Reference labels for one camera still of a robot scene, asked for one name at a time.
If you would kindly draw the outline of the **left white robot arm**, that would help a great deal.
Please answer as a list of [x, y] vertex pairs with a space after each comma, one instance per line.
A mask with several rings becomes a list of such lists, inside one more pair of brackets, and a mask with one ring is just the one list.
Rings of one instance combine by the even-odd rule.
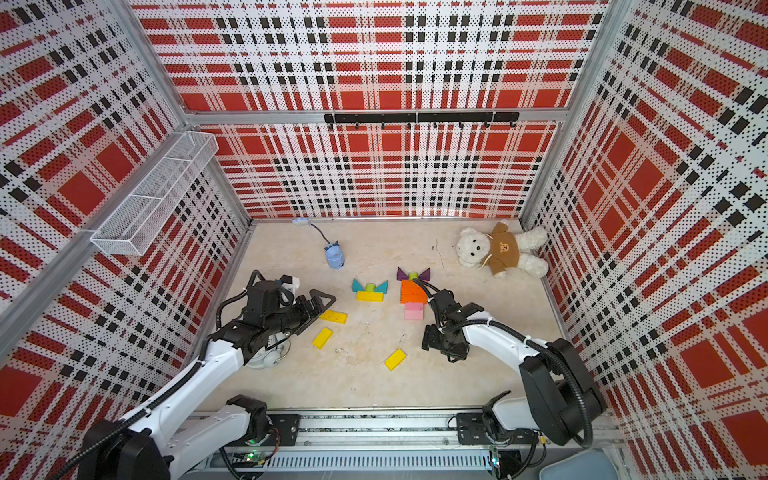
[[[51, 478], [75, 471], [80, 479], [178, 479], [235, 440], [278, 438], [266, 403], [242, 394], [195, 426], [182, 425], [220, 384], [271, 347], [272, 337], [301, 334], [336, 301], [316, 289], [300, 295], [298, 287], [296, 277], [267, 280], [253, 271], [247, 286], [221, 303], [215, 314], [217, 329], [198, 357], [120, 419], [91, 427], [81, 451]], [[241, 313], [224, 323], [223, 309], [238, 301], [245, 303]]]

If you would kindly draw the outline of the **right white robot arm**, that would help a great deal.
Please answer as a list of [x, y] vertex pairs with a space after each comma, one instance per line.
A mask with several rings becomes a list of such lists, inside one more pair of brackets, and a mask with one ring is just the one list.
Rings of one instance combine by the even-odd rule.
[[594, 444], [592, 422], [607, 405], [575, 347], [565, 339], [544, 341], [497, 320], [483, 307], [458, 303], [452, 291], [417, 281], [434, 322], [425, 327], [422, 349], [437, 350], [451, 363], [475, 346], [519, 374], [534, 428], [553, 443]]

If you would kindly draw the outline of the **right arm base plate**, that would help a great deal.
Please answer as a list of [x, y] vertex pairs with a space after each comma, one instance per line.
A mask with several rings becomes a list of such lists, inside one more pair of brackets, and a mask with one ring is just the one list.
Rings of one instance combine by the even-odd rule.
[[461, 445], [530, 445], [539, 440], [535, 430], [508, 430], [489, 414], [478, 412], [457, 414], [456, 431]]

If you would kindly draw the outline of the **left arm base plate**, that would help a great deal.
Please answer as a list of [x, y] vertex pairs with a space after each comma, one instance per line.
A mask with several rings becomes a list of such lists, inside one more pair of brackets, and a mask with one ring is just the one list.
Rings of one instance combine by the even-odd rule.
[[246, 433], [231, 443], [237, 447], [292, 447], [296, 445], [301, 416], [298, 414], [272, 414], [267, 416], [264, 435]]

